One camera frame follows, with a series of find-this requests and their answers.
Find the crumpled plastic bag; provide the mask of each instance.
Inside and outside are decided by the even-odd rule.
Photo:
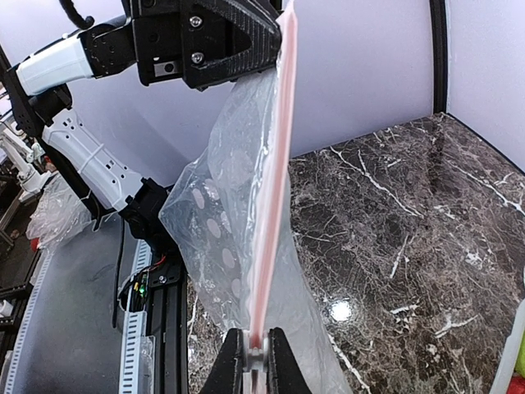
[[[160,213],[180,247],[199,299],[223,332],[249,330],[253,321],[249,309],[258,290],[253,288],[254,277],[259,274],[254,271],[255,243],[264,228],[258,223],[264,216],[258,213],[262,206],[258,197],[264,193],[265,163],[278,143],[280,64],[278,70],[237,82],[207,150],[183,171]],[[290,229],[288,181],[284,201],[264,327],[284,330],[313,393],[348,393],[299,265]]]
[[[55,250],[81,233],[90,223],[91,213],[60,174],[48,183],[25,232],[39,239],[39,248]]]

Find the green object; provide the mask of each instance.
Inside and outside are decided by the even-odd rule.
[[[516,360],[516,372],[525,378],[525,335],[522,338],[522,344],[519,347],[518,360]]]

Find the marble surface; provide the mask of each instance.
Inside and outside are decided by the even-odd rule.
[[[290,164],[304,275],[356,393],[485,393],[525,296],[525,176],[446,115]],[[189,289],[189,381],[221,333]]]

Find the black hose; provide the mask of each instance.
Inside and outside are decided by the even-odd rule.
[[[87,30],[95,23],[95,19],[92,16],[83,18],[81,14],[76,10],[73,0],[59,0],[62,9],[66,13],[67,17],[73,24],[81,30]]]
[[[116,258],[116,267],[115,267],[115,281],[113,282],[113,316],[112,316],[112,326],[116,328],[116,312],[118,310],[118,279],[121,275],[121,265],[122,265],[122,255],[124,253],[124,236],[126,235],[126,221],[124,218],[122,220],[122,229],[121,229],[121,246],[118,250],[118,257]]]

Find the white panel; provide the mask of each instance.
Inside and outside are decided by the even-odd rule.
[[[449,112],[525,170],[525,2],[447,7]]]
[[[118,0],[75,4],[99,23],[122,13]],[[297,0],[296,7],[293,154],[431,113],[428,1]],[[58,0],[0,1],[0,42],[12,62],[73,29]],[[199,93],[181,81],[144,88],[134,67],[69,86],[75,109],[95,136],[123,163],[163,184],[202,152],[231,88]]]

